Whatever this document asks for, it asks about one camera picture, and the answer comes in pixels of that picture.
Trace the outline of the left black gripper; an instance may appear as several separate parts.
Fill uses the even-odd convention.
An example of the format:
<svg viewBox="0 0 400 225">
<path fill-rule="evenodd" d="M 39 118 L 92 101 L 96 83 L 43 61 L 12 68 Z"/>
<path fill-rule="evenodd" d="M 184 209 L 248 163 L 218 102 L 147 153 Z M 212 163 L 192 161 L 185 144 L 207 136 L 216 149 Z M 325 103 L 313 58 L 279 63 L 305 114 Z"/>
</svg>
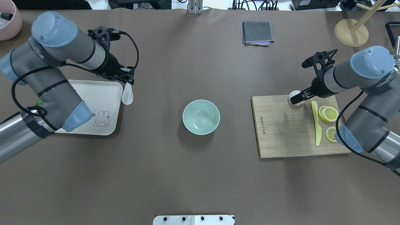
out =
<svg viewBox="0 0 400 225">
<path fill-rule="evenodd" d="M 134 67 L 120 65 L 118 60 L 111 53 L 106 53 L 104 62 L 97 68 L 97 76 L 107 80 L 115 80 L 124 84 L 134 85 Z"/>
</svg>

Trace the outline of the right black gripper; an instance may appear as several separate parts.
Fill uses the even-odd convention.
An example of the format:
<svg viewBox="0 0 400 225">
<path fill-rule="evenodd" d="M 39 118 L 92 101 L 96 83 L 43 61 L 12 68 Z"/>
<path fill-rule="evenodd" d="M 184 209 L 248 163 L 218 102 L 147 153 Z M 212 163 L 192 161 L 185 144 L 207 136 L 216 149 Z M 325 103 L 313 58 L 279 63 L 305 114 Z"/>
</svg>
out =
<svg viewBox="0 0 400 225">
<path fill-rule="evenodd" d="M 289 101 L 291 104 L 303 104 L 309 98 L 318 96 L 320 98 L 328 98 L 330 96 L 336 95 L 335 92 L 330 91 L 324 81 L 318 77 L 314 78 L 311 83 L 309 91 L 292 91 L 289 94 Z"/>
</svg>

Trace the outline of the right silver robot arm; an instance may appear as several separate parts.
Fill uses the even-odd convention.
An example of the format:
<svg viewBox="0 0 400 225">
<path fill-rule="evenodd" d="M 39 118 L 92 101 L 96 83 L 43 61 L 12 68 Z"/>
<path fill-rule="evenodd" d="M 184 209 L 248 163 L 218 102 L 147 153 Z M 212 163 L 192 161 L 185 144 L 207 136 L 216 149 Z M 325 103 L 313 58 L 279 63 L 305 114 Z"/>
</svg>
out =
<svg viewBox="0 0 400 225">
<path fill-rule="evenodd" d="M 327 98 L 360 88 L 366 97 L 345 123 L 336 127 L 337 141 L 356 155 L 399 175 L 399 135 L 386 128 L 400 108 L 399 56 L 391 55 L 384 47 L 372 46 L 336 64 L 336 52 L 317 52 L 304 60 L 302 67 L 313 67 L 316 78 L 289 101 L 299 104 L 315 96 Z"/>
</svg>

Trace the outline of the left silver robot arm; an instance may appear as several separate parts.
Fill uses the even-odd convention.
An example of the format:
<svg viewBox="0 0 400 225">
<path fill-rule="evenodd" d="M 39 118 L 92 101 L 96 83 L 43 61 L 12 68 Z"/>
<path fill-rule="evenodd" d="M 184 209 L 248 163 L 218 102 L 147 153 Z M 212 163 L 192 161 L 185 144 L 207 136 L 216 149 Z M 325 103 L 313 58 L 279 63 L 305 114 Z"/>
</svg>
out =
<svg viewBox="0 0 400 225">
<path fill-rule="evenodd" d="M 13 83 L 11 95 L 19 111 L 1 122 L 1 163 L 53 135 L 71 132 L 92 118 L 61 67 L 72 66 L 109 81 L 134 84 L 138 62 L 121 65 L 110 43 L 128 33 L 97 27 L 87 34 L 73 21 L 48 11 L 31 27 L 31 37 L 1 59 L 1 72 Z"/>
</svg>

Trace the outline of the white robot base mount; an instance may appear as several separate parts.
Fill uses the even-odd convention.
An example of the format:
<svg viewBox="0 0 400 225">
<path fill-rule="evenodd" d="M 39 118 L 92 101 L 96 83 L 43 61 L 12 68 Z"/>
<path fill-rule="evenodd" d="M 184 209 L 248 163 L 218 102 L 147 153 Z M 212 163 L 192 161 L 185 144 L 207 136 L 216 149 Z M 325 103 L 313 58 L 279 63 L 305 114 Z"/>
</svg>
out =
<svg viewBox="0 0 400 225">
<path fill-rule="evenodd" d="M 159 215 L 153 225 L 234 225 L 234 215 Z"/>
</svg>

